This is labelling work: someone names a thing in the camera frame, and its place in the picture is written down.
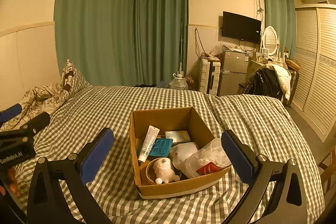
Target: plastic water bottle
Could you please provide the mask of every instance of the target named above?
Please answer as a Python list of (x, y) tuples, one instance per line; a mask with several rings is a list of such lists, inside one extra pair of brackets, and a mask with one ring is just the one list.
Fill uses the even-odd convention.
[(188, 90), (187, 81), (182, 78), (182, 75), (173, 74), (174, 79), (169, 83), (169, 88), (173, 90)]

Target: red label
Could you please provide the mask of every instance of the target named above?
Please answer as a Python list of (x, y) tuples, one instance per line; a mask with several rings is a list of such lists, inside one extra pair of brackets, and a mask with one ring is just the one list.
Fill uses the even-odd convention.
[(207, 165), (204, 165), (203, 167), (199, 168), (196, 172), (200, 175), (207, 175), (222, 169), (224, 169), (224, 167), (218, 167), (213, 162), (209, 162)]

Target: white plush toy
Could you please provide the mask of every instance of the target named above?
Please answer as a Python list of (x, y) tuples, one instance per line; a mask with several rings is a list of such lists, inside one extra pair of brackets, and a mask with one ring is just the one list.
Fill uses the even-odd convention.
[(172, 169), (173, 165), (170, 159), (161, 158), (154, 163), (154, 171), (157, 179), (155, 180), (156, 184), (169, 183), (171, 181), (179, 181), (180, 177), (175, 175), (174, 170)]

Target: pillow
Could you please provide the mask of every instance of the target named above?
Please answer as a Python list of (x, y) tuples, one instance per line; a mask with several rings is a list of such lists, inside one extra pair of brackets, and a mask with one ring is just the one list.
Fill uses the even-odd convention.
[(83, 74), (77, 69), (77, 67), (68, 59), (65, 68), (62, 73), (63, 89), (69, 92), (68, 99), (72, 98), (77, 92), (91, 86), (91, 84), (85, 80)]

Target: cardboard box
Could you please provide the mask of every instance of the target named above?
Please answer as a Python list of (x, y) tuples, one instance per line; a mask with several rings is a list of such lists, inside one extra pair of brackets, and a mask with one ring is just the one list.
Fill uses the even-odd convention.
[(193, 107), (131, 112), (129, 126), (131, 164), (135, 186), (143, 199), (171, 198), (195, 193), (217, 183), (231, 168), (228, 166), (218, 172), (192, 179), (182, 175), (181, 180), (177, 182), (151, 185), (146, 178), (146, 166), (156, 157), (149, 156), (144, 163), (138, 162), (137, 159), (138, 146), (146, 137), (150, 125), (160, 129), (158, 138), (165, 138), (165, 131), (187, 130), (191, 140), (197, 143), (199, 148), (214, 139), (214, 135)]

